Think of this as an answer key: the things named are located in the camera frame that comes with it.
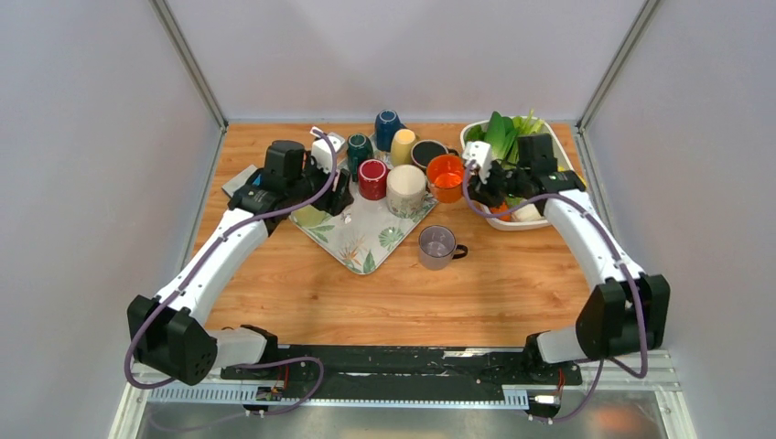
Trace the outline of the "orange mug black handle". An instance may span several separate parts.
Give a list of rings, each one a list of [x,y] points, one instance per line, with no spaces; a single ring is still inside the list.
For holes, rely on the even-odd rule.
[[[462,198],[464,166],[457,155],[433,158],[426,168],[429,190],[440,203],[451,204]]]

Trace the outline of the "dark green faceted mug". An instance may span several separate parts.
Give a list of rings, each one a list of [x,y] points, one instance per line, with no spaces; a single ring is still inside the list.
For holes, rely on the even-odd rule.
[[[352,134],[347,138],[347,164],[351,175],[351,181],[358,181],[360,165],[373,159],[373,146],[370,138],[362,133]]]

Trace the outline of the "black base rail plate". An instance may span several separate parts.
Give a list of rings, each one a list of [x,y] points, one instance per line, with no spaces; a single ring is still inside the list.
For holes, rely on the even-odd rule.
[[[359,401],[495,402],[503,386],[579,385],[577,366],[559,363],[527,369],[518,348],[285,345],[269,359],[296,359],[271,369],[225,368],[225,380],[275,380],[288,398],[314,384],[316,399]]]

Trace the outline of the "green bok choy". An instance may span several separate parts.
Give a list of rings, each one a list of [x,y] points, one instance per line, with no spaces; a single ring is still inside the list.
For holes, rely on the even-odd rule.
[[[488,143],[496,160],[516,166],[519,159],[517,139],[539,134],[543,126],[544,120],[536,117],[534,110],[529,111],[526,116],[507,116],[493,111],[486,125],[476,123],[464,133],[463,145],[475,141]]]

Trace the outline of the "black floral upright mug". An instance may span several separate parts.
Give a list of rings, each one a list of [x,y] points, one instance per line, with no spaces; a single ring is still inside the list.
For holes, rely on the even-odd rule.
[[[435,140],[422,140],[412,147],[410,153],[412,164],[422,170],[426,170],[430,162],[441,155],[459,156],[459,152]]]

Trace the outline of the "pale yellow mug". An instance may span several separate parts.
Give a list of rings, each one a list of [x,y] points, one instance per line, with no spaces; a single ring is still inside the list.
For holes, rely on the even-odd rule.
[[[390,160],[393,167],[413,163],[411,153],[416,143],[416,134],[407,128],[399,129],[393,136]]]

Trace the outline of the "white vegetable tub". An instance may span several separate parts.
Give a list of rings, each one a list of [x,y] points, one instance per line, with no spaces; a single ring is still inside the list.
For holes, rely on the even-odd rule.
[[[553,125],[545,120],[536,117],[532,113],[524,116],[511,116],[511,119],[519,119],[523,122],[528,120],[528,126],[530,128],[536,127],[536,132],[541,134],[550,134],[553,139],[553,152],[557,158],[558,166],[560,170],[575,170],[582,177],[584,176],[581,166],[576,165],[573,158],[576,156],[574,147],[566,147],[565,137],[560,138],[553,129]],[[487,131],[489,120],[481,120],[466,125],[459,134],[459,141],[462,147],[466,146],[468,138],[472,138],[474,134],[485,134]],[[496,230],[501,231],[528,231],[536,230],[545,227],[549,227],[549,222],[540,217],[533,210],[528,207],[522,208],[513,212],[509,220],[502,220],[498,218],[487,218],[486,221]]]

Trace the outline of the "large floral cream mug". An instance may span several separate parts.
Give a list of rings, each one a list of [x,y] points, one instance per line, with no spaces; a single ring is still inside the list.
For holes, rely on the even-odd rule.
[[[426,176],[413,165],[394,167],[386,180],[386,203],[394,216],[409,218],[421,209],[426,196]]]

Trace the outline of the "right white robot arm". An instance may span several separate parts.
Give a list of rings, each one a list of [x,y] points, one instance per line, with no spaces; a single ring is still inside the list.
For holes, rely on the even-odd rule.
[[[645,356],[659,348],[670,298],[665,277],[646,273],[615,241],[581,177],[559,168],[550,134],[522,136],[517,147],[518,162],[508,169],[493,157],[490,144],[468,142],[462,154],[464,198],[487,219],[487,209],[507,196],[534,206],[565,240],[591,289],[573,326],[527,338],[524,375],[545,382],[559,363]]]

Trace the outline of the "lime green faceted mug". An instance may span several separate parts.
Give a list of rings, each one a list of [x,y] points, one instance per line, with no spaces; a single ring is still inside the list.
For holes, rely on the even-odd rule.
[[[316,209],[312,205],[295,210],[292,217],[297,226],[308,229],[315,228],[331,218],[327,212]]]

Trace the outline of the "purple mug black handle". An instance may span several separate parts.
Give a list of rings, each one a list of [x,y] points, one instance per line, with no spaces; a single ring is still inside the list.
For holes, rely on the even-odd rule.
[[[432,271],[442,270],[469,254],[469,248],[457,242],[452,230],[441,225],[424,228],[418,237],[418,248],[419,262]]]

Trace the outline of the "orange carrot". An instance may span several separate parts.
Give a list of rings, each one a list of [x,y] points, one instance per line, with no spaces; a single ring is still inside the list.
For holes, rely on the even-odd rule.
[[[502,202],[500,206],[490,207],[491,214],[497,214],[497,219],[503,222],[512,222],[512,214],[509,212],[510,206],[506,202]]]

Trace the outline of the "floral white serving tray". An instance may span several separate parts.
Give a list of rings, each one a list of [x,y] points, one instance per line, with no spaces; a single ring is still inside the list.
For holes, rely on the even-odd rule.
[[[388,159],[383,162],[390,172],[393,169],[391,162]],[[427,178],[423,206],[409,218],[394,216],[387,207],[386,196],[376,201],[363,198],[356,182],[350,182],[350,193],[354,197],[353,203],[315,228],[301,228],[295,224],[292,215],[290,219],[348,270],[363,275],[377,270],[438,204],[428,191]]]

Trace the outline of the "dark blue faceted mug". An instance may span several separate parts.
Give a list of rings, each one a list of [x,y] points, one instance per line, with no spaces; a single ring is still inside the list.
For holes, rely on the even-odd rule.
[[[404,129],[399,114],[394,110],[382,110],[375,117],[374,145],[378,151],[389,152],[395,134]]]

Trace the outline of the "red mug black handle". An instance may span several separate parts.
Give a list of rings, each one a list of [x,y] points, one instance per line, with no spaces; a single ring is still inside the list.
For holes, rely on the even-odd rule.
[[[368,200],[376,201],[386,196],[387,165],[377,159],[368,159],[358,168],[358,189],[360,195]]]

